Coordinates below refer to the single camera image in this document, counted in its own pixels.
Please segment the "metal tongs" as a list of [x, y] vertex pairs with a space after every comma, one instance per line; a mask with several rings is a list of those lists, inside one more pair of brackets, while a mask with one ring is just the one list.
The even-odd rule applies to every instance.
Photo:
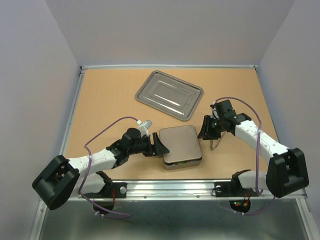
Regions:
[[221, 137], [220, 137], [220, 138], [210, 141], [210, 149], [211, 149], [212, 151], [214, 151], [214, 150], [218, 147], [218, 145], [219, 145], [220, 142], [222, 141], [222, 139], [223, 139], [223, 137], [225, 136], [225, 134], [226, 134], [226, 132], [223, 132], [223, 133], [221, 134]]

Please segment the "square tin lid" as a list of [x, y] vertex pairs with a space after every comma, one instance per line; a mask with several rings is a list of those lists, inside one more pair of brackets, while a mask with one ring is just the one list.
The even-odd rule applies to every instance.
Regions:
[[162, 128], [159, 130], [160, 141], [169, 149], [163, 155], [167, 163], [202, 159], [202, 150], [194, 125]]

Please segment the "silver metal tray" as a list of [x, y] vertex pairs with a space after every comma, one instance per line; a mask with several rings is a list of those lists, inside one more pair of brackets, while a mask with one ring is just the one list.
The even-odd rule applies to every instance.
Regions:
[[155, 70], [135, 94], [135, 99], [181, 121], [195, 112], [204, 90], [165, 72]]

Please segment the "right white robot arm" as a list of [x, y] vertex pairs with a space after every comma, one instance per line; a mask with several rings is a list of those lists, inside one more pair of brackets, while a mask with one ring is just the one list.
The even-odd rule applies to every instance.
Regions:
[[269, 191], [282, 198], [309, 186], [305, 155], [299, 148], [289, 148], [262, 131], [245, 113], [237, 113], [230, 97], [214, 101], [212, 113], [205, 115], [198, 139], [217, 141], [223, 133], [231, 133], [255, 150], [255, 170], [234, 173], [219, 187], [221, 194], [240, 196], [251, 190], [255, 196]]

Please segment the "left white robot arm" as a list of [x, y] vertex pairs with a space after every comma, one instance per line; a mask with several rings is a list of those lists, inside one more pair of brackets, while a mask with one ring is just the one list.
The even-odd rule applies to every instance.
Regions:
[[129, 156], [143, 154], [154, 157], [168, 154], [170, 150], [160, 141], [158, 134], [141, 135], [137, 128], [129, 128], [122, 138], [96, 153], [77, 158], [57, 155], [35, 178], [32, 188], [50, 210], [61, 207], [79, 192], [80, 181], [103, 170], [112, 170], [126, 163]]

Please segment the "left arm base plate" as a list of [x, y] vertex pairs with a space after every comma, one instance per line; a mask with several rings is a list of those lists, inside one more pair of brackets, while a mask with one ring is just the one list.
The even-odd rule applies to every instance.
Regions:
[[125, 199], [127, 197], [127, 186], [128, 184], [126, 182], [113, 182], [106, 186], [103, 195], [109, 199]]

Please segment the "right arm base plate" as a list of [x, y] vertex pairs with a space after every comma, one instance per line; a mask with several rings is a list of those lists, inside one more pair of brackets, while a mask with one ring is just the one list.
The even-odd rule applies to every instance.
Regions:
[[232, 181], [218, 181], [214, 183], [211, 190], [211, 195], [218, 198], [226, 197], [257, 197], [258, 194], [251, 188], [243, 188], [240, 183], [233, 183]]

